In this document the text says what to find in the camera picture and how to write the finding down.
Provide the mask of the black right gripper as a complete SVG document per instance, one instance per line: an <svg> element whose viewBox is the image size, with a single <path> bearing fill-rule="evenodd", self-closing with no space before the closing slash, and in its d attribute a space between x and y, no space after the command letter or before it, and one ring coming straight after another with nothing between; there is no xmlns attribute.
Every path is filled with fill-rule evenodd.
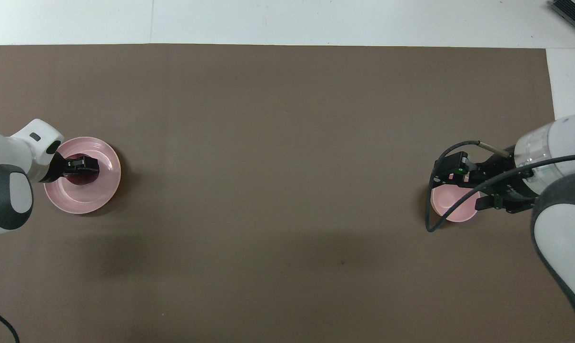
<svg viewBox="0 0 575 343"><path fill-rule="evenodd" d="M515 169L514 157L492 155L478 165L464 151L438 158L433 167L433 185L461 185L467 182L470 172L477 171L477 179L485 182L506 171ZM484 195L475 202L475 210L504 210L508 213L524 212L533 208L538 194L533 192L518 176L510 176L480 191Z"/></svg>

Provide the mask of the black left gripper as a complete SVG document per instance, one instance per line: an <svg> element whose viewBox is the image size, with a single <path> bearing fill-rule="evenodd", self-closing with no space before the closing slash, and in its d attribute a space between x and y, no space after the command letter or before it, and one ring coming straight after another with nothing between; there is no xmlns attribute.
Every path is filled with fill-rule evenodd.
<svg viewBox="0 0 575 343"><path fill-rule="evenodd" d="M98 172L98 159L85 158L85 156L64 158L59 152L55 152L44 176L44 184L55 182L67 173L96 174Z"/></svg>

